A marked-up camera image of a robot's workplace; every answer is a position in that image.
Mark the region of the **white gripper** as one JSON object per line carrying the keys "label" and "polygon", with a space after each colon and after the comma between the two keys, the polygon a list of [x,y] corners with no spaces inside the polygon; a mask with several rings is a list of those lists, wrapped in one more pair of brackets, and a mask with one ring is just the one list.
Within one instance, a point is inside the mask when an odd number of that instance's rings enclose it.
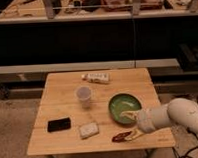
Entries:
{"label": "white gripper", "polygon": [[133,129],[129,136],[126,137],[127,141],[133,141],[143,133],[152,133],[155,128],[155,116],[156,111],[154,109],[141,109],[139,111],[122,111],[120,114],[122,117],[128,117],[133,121],[137,120],[138,129]]}

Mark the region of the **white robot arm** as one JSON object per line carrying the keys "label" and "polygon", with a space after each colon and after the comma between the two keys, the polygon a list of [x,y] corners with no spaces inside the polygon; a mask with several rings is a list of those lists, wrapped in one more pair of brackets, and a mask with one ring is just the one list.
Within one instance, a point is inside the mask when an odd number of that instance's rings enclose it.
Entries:
{"label": "white robot arm", "polygon": [[185,98],[173,99],[156,108],[122,111],[120,115],[136,122],[136,129],[125,137],[127,141],[177,124],[198,134],[198,104]]}

